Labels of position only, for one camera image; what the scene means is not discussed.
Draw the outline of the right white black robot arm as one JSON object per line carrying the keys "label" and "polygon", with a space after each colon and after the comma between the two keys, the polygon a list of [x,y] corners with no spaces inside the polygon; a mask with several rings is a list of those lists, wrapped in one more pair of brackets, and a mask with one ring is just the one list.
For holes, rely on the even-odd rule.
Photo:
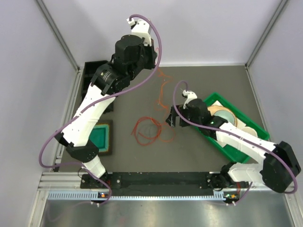
{"label": "right white black robot arm", "polygon": [[166,123],[174,127],[179,117],[181,127],[196,126],[205,136],[225,143],[255,160],[254,164],[231,162],[222,167],[220,173],[212,174],[220,188],[232,187],[239,182],[261,183],[277,193],[288,193],[293,184],[297,191],[296,177],[301,167],[292,147],[282,141],[273,143],[254,137],[237,128],[226,119],[210,113],[207,105],[192,91],[184,90],[184,104],[173,105]]}

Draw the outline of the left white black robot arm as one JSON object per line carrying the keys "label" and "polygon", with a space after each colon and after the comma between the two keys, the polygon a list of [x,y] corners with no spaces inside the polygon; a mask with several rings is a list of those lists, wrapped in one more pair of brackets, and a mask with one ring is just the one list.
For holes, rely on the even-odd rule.
{"label": "left white black robot arm", "polygon": [[106,169],[100,161],[98,147],[89,136],[104,111],[131,81],[143,69],[155,71],[159,66],[151,37],[154,27],[150,20],[135,15],[127,22],[131,33],[116,42],[111,60],[96,69],[73,122],[55,136],[69,155],[92,174],[91,182],[99,188],[107,183]]}

